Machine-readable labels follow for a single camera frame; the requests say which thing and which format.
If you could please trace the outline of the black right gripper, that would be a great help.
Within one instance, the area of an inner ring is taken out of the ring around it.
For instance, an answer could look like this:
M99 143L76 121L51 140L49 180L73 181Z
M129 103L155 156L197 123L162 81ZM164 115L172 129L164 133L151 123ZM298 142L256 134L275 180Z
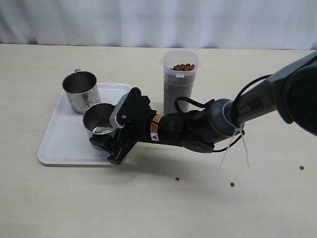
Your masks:
M111 164L120 165L137 142L154 143L151 140L150 127L157 113L151 109L148 96L141 94L139 107L133 113L132 119L121 130L116 130L114 137L93 135L89 139L95 147L108 151L107 160Z

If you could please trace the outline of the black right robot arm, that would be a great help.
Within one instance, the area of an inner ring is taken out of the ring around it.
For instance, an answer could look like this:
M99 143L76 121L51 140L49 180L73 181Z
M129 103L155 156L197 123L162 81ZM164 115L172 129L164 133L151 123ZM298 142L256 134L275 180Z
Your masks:
M121 97L107 119L113 132L97 134L90 142L108 152L108 160L121 163L138 142L184 147L212 153L216 143L231 139L235 144L244 135L247 121L277 111L288 123L317 132L317 55L311 53L277 71L247 84L234 100L210 100L204 104L179 97L195 110L158 115L139 88Z

